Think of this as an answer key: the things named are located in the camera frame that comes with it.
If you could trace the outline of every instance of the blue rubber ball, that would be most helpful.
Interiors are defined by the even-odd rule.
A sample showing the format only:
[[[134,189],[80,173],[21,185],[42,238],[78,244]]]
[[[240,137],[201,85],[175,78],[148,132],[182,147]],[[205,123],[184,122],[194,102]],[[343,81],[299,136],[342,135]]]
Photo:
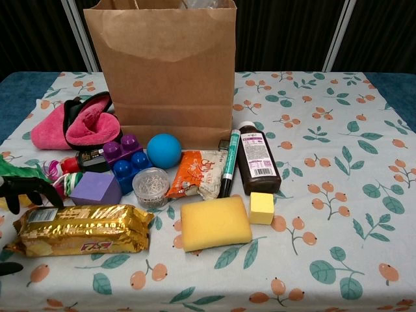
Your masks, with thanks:
[[[151,138],[148,157],[155,167],[169,169],[181,160],[181,143],[173,135],[161,134]]]

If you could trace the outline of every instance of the purple toy block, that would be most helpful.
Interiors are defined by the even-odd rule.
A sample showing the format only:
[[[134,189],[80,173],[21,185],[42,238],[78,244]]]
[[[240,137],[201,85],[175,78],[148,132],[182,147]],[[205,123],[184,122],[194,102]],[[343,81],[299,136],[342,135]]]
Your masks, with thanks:
[[[76,205],[116,205],[122,190],[112,174],[85,172],[70,198]]]
[[[129,160],[132,154],[143,151],[135,135],[124,135],[121,144],[112,141],[104,144],[104,158],[112,168],[116,161]]]

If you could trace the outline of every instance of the yellow foam block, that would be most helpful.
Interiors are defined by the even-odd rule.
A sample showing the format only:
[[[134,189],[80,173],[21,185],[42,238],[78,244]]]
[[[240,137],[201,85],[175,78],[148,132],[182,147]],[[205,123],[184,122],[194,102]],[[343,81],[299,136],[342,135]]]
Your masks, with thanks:
[[[241,197],[220,198],[181,207],[186,252],[250,242],[252,230]]]
[[[250,223],[270,225],[274,215],[273,194],[250,194]]]

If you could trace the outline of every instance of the brown glass bottle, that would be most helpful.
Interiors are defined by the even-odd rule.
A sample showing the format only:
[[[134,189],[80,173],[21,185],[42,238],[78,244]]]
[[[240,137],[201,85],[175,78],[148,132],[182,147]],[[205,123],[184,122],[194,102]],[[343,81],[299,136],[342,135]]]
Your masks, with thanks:
[[[237,162],[244,193],[276,193],[281,178],[265,134],[253,122],[242,122],[237,128],[241,132]]]

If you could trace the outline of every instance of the yellow sponge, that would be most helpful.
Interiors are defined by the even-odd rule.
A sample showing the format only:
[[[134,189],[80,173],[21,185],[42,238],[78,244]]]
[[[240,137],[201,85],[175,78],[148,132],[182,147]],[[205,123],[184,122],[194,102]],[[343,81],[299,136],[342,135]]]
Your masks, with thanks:
[[[274,204],[273,194],[256,193],[250,194],[250,223],[268,224],[273,220]]]
[[[181,219],[183,249],[186,252],[250,242],[252,239],[241,197],[183,205]]]

